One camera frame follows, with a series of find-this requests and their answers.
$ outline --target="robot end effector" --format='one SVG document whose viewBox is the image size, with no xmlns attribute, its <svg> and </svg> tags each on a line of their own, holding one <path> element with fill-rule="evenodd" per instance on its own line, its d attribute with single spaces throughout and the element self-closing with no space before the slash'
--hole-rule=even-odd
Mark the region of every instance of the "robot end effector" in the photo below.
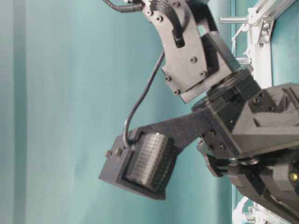
<svg viewBox="0 0 299 224">
<path fill-rule="evenodd" d="M 104 1 L 116 11 L 142 11 L 156 27 L 175 95 L 187 103 L 209 91 L 191 114 L 117 137 L 100 179 L 164 199 L 177 155 L 201 137 L 198 150 L 214 176 L 228 175 L 242 194 L 299 223 L 299 85 L 261 90 L 220 38 L 207 0 L 137 0 L 126 10 Z"/>
</svg>

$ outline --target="metal rod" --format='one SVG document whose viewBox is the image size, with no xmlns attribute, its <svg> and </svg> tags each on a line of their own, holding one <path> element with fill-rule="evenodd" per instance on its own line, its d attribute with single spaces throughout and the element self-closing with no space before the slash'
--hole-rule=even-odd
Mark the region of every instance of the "metal rod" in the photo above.
<svg viewBox="0 0 299 224">
<path fill-rule="evenodd" d="M 248 23 L 247 17 L 220 17 L 220 23 Z"/>
</svg>

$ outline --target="teal wall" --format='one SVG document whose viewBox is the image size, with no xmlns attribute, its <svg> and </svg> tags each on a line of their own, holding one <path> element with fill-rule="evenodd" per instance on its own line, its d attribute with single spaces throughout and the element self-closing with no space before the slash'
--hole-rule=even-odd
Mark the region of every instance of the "teal wall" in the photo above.
<svg viewBox="0 0 299 224">
<path fill-rule="evenodd" d="M 211 0 L 216 20 L 229 0 Z M 230 28 L 220 26 L 230 44 Z M 141 14 L 100 0 L 2 0 L 1 224 L 228 224 L 231 185 L 207 170 L 195 143 L 178 158 L 167 200 L 97 179 L 161 52 Z M 159 72 L 132 127 L 190 112 Z"/>
<path fill-rule="evenodd" d="M 273 83 L 299 83 L 299 1 L 276 21 L 271 41 Z"/>
</svg>

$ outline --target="black cable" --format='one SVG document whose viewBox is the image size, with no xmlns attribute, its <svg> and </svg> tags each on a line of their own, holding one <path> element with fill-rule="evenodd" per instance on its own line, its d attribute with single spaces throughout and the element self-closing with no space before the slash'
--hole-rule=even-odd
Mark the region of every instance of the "black cable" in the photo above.
<svg viewBox="0 0 299 224">
<path fill-rule="evenodd" d="M 166 15 L 172 23 L 173 33 L 176 40 L 183 38 L 183 28 L 178 19 L 178 15 L 166 0 L 152 0 L 149 7 L 151 11 L 161 11 Z"/>
<path fill-rule="evenodd" d="M 117 6 L 113 4 L 110 0 L 103 0 L 110 8 L 114 9 L 117 12 L 120 13 L 133 13 L 142 11 L 142 5 L 141 4 L 132 4 L 127 6 Z"/>
<path fill-rule="evenodd" d="M 160 68 L 161 66 L 161 63 L 164 59 L 164 56 L 165 56 L 165 53 L 164 51 L 161 53 L 156 65 L 155 65 L 155 68 L 152 72 L 152 74 L 150 75 L 149 77 L 149 80 L 145 86 L 145 89 L 143 90 L 143 93 L 141 94 L 141 96 L 139 97 L 138 101 L 135 103 L 135 105 L 133 106 L 128 118 L 126 119 L 125 121 L 125 126 L 123 128 L 123 132 L 122 132 L 122 141 L 123 141 L 123 144 L 125 145 L 126 148 L 129 148 L 129 142 L 128 142 L 128 129 L 129 129 L 129 125 L 130 125 L 130 122 L 132 120 L 132 117 L 134 115 L 134 113 L 136 112 L 137 108 L 139 107 L 139 105 L 142 103 L 142 101 L 144 100 L 146 94 L 148 93 L 149 89 L 150 89 L 150 86 L 158 72 L 158 69 Z"/>
</svg>

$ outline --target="yellow light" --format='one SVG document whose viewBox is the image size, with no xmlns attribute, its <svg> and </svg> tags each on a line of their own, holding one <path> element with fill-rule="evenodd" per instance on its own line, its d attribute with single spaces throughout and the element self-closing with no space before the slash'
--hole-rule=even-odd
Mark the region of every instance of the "yellow light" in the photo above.
<svg viewBox="0 0 299 224">
<path fill-rule="evenodd" d="M 291 180 L 292 180 L 292 181 L 295 182 L 295 181 L 298 180 L 298 178 L 299 178 L 299 177 L 298 177 L 298 174 L 296 174 L 296 173 L 291 173 Z"/>
</svg>

